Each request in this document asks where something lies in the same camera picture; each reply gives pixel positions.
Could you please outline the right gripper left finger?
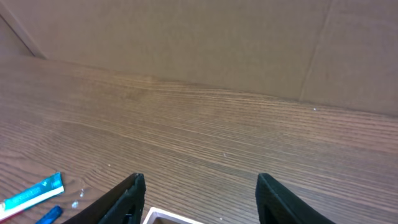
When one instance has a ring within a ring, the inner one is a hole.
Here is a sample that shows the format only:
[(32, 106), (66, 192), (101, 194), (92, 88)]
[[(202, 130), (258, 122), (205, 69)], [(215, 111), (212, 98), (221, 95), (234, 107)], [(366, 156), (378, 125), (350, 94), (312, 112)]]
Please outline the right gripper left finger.
[(145, 193), (144, 175), (133, 173), (64, 224), (140, 224)]

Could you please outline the blue disposable razor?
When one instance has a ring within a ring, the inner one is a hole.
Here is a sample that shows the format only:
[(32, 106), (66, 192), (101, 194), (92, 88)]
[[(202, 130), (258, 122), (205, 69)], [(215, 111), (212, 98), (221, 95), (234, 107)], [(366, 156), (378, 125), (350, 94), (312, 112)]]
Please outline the blue disposable razor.
[(56, 219), (58, 219), (62, 215), (62, 213), (63, 213), (62, 208), (56, 205), (35, 224), (52, 224)]

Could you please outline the teal white toothpaste tube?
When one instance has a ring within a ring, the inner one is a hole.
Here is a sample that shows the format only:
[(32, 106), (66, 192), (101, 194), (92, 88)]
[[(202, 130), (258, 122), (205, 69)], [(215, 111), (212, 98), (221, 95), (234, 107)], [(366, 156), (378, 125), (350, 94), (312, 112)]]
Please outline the teal white toothpaste tube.
[(24, 191), (1, 202), (1, 221), (41, 203), (49, 198), (64, 193), (62, 175), (56, 172)]

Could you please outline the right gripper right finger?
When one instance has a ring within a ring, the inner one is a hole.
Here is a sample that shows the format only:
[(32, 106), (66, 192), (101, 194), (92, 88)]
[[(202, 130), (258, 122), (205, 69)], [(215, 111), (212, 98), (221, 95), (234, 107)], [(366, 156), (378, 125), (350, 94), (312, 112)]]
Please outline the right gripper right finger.
[(268, 173), (260, 173), (256, 203), (261, 224), (333, 224)]

